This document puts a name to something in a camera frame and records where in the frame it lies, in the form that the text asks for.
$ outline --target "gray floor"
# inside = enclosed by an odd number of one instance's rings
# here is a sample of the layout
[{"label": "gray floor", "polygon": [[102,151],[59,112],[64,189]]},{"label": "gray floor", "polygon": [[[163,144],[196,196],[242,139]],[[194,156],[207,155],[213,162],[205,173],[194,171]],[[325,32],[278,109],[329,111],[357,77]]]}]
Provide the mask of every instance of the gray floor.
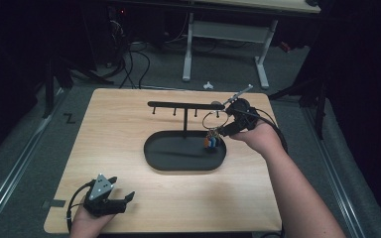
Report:
[{"label": "gray floor", "polygon": [[[230,42],[223,44],[239,46]],[[251,83],[254,85],[251,92],[267,94],[290,86],[309,52],[308,48],[289,53],[271,48],[265,60],[270,88],[263,90],[253,62],[258,47],[245,45],[235,49],[221,45],[212,51],[207,45],[196,46],[190,82],[182,82],[184,49],[165,48],[160,51],[142,44],[133,48],[144,49],[141,53],[151,62],[142,81],[143,88],[205,90],[203,85],[209,81],[215,91],[235,92]],[[138,85],[147,60],[139,54],[132,54],[132,57],[134,67],[130,77]],[[101,68],[99,73],[108,70]],[[118,86],[124,77],[125,72],[122,72],[111,79]],[[42,118],[45,111],[42,90],[38,94],[38,105],[2,144],[0,189],[6,188],[7,196],[0,196],[0,237],[66,237],[47,234],[43,225],[91,93],[96,87],[102,86],[76,80],[71,91],[64,91],[58,96],[58,109],[48,120]],[[125,88],[130,87],[130,82],[126,82]],[[309,120],[314,108],[300,108],[297,99],[297,96],[286,96],[272,101],[274,113],[288,141],[290,155],[330,207],[348,237],[381,237],[380,208],[346,147],[330,104],[326,105],[324,140],[321,141],[313,133]],[[66,123],[66,114],[72,115],[70,121],[74,123]],[[45,128],[43,134],[37,131],[40,127]],[[29,144],[33,142],[32,137],[38,138],[34,146]],[[32,153],[23,153],[26,146],[34,148]],[[326,157],[335,168],[336,182],[328,172]],[[22,169],[16,173],[17,170],[12,171],[14,167]],[[342,196],[336,184],[342,184]]]}]

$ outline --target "forearm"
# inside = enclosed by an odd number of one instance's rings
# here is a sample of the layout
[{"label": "forearm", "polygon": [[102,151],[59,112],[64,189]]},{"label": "forearm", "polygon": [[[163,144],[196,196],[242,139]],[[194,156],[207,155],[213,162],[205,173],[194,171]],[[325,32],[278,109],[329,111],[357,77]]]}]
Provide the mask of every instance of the forearm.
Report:
[{"label": "forearm", "polygon": [[284,150],[265,158],[289,237],[345,237],[339,224]]}]

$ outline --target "jewelry stand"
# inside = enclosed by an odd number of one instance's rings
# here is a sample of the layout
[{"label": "jewelry stand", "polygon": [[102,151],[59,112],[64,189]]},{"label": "jewelry stand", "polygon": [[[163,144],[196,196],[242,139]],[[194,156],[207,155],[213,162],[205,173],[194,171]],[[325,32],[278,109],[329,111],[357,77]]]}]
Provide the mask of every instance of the jewelry stand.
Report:
[{"label": "jewelry stand", "polygon": [[183,131],[160,131],[151,135],[144,145],[147,163],[159,171],[211,171],[218,168],[224,161],[226,147],[224,141],[213,148],[205,148],[203,140],[206,131],[188,131],[188,110],[223,110],[222,104],[194,104],[177,102],[148,102],[153,107],[185,109]]}]

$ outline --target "person's right hand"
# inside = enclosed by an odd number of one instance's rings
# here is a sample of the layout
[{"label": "person's right hand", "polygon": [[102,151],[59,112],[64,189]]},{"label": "person's right hand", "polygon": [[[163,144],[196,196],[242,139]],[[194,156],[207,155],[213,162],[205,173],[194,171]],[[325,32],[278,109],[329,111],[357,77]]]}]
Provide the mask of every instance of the person's right hand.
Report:
[{"label": "person's right hand", "polygon": [[265,159],[272,153],[284,152],[281,140],[275,130],[262,120],[258,121],[253,130],[239,132],[230,138],[245,142]]}]

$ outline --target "hand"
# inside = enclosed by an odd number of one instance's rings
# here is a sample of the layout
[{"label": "hand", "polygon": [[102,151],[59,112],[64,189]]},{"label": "hand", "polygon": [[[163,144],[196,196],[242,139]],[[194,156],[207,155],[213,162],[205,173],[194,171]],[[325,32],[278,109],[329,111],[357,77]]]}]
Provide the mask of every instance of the hand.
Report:
[{"label": "hand", "polygon": [[275,130],[262,120],[258,120],[253,130],[239,132],[230,136],[230,138],[245,142],[252,150],[261,154],[265,159],[270,157],[272,153],[285,152]]},{"label": "hand", "polygon": [[91,215],[82,205],[79,206],[73,218],[70,238],[94,238],[100,234],[104,226],[113,219],[116,214],[95,217]]}]

